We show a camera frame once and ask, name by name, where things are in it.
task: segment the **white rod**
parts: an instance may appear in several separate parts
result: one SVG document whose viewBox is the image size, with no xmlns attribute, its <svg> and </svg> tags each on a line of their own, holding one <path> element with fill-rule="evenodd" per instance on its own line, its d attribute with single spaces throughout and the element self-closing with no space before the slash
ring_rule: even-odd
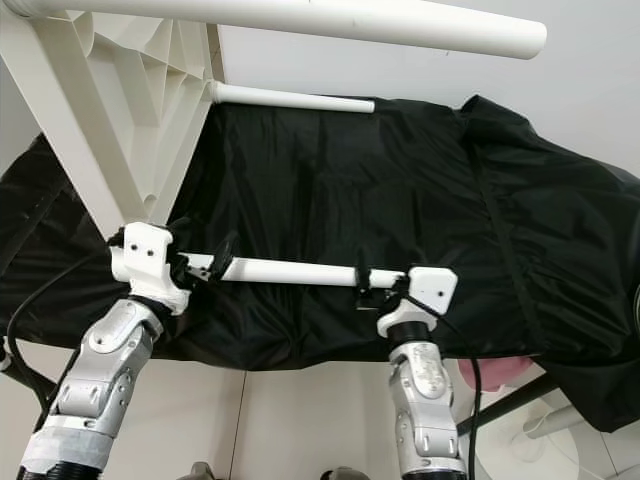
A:
<svg viewBox="0 0 640 480">
<path fill-rule="evenodd" d="M 569 405 L 556 410 L 555 412 L 551 412 L 544 417 L 529 420 L 524 424 L 522 429 L 525 431 L 527 437 L 536 439 L 559 432 L 560 430 L 564 430 L 565 428 L 572 427 L 582 422 L 584 422 L 582 415 L 578 413 L 578 410 L 576 410 L 573 405 Z"/>
<path fill-rule="evenodd" d="M 304 95 L 301 93 L 277 92 L 261 88 L 236 87 L 222 82 L 214 82 L 214 103 L 246 103 L 271 107 L 308 108 L 333 110 L 336 112 L 372 113 L 375 103 L 350 98 Z"/>
<path fill-rule="evenodd" d="M 174 18 L 530 59 L 542 23 L 421 0 L 4 0 L 16 13 L 83 10 Z"/>
<path fill-rule="evenodd" d="M 213 256 L 186 254 L 189 266 L 197 275 L 200 268 L 208 268 Z M 391 288 L 402 272 L 371 270 L 369 281 L 372 288 Z M 356 286 L 356 271 L 353 267 L 318 265 L 315 263 L 282 262 L 256 258 L 235 257 L 222 276 L 228 282 L 288 283 L 296 285 L 328 285 L 336 287 Z"/>
</svg>

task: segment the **white plastic bracket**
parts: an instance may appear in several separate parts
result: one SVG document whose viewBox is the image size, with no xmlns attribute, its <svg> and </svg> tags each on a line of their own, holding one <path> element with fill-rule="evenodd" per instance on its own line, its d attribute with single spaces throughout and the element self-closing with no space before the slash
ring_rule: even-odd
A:
<svg viewBox="0 0 640 480">
<path fill-rule="evenodd" d="M 0 55 L 102 235 L 164 224 L 211 107 L 206 25 L 0 0 Z"/>
<path fill-rule="evenodd" d="M 189 303 L 189 290 L 179 289 L 171 280 L 167 247 L 173 236 L 163 228 L 142 222 L 124 229 L 124 248 L 112 247 L 111 270 L 116 280 L 131 284 L 131 295 L 161 302 L 179 315 Z"/>
<path fill-rule="evenodd" d="M 458 277 L 448 268 L 414 267 L 409 270 L 409 295 L 443 315 L 449 309 Z M 387 330 L 404 322 L 423 322 L 429 331 L 436 328 L 437 319 L 408 300 L 400 300 L 398 308 L 380 317 L 378 334 L 387 338 Z"/>
</svg>

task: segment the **black fabric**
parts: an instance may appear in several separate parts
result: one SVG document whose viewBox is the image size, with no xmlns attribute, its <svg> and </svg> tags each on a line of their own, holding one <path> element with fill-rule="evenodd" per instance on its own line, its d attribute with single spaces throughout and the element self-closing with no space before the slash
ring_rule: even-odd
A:
<svg viewBox="0 0 640 480">
<path fill-rule="evenodd" d="M 101 238 L 43 137 L 3 177 L 0 205 L 3 328 Z M 377 100 L 373 115 L 217 106 L 172 220 L 191 218 L 193 252 L 236 231 L 238 256 L 353 266 L 366 249 L 373 268 L 448 266 L 449 320 L 478 355 L 535 356 L 610 431 L 640 417 L 639 206 L 636 178 L 475 97 L 461 111 Z M 88 265 L 35 302 L 20 334 L 75 346 L 126 290 L 106 261 Z M 213 282 L 155 354 L 249 370 L 385 361 L 376 314 L 357 302 L 356 289 Z M 446 328 L 434 339 L 466 353 Z"/>
</svg>

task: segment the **white wall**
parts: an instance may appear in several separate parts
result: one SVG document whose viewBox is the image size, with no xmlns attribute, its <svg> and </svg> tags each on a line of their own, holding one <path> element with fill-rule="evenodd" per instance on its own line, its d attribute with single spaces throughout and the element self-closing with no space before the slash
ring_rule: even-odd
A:
<svg viewBox="0 0 640 480">
<path fill-rule="evenodd" d="M 402 8 L 402 0 L 395 0 Z M 539 20 L 534 60 L 222 27 L 229 83 L 460 106 L 478 93 L 526 115 L 546 138 L 640 175 L 640 3 L 442 0 Z"/>
<path fill-rule="evenodd" d="M 0 175 L 39 132 L 40 127 L 0 59 Z"/>
</svg>

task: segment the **metal bar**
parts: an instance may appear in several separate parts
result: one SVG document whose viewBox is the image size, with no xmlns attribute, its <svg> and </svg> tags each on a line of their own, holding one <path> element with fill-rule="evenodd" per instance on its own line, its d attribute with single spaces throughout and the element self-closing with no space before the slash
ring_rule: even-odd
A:
<svg viewBox="0 0 640 480">
<path fill-rule="evenodd" d="M 480 410 L 480 414 L 478 415 L 478 427 L 486 425 L 496 418 L 500 418 L 503 415 L 532 402 L 536 398 L 554 391 L 556 388 L 558 388 L 558 384 L 551 378 L 551 375 L 545 373 L 523 387 L 520 387 L 515 392 L 507 395 L 503 399 L 498 400 L 493 405 Z M 469 417 L 458 424 L 459 435 L 465 435 L 471 431 L 471 419 L 472 417 Z"/>
</svg>

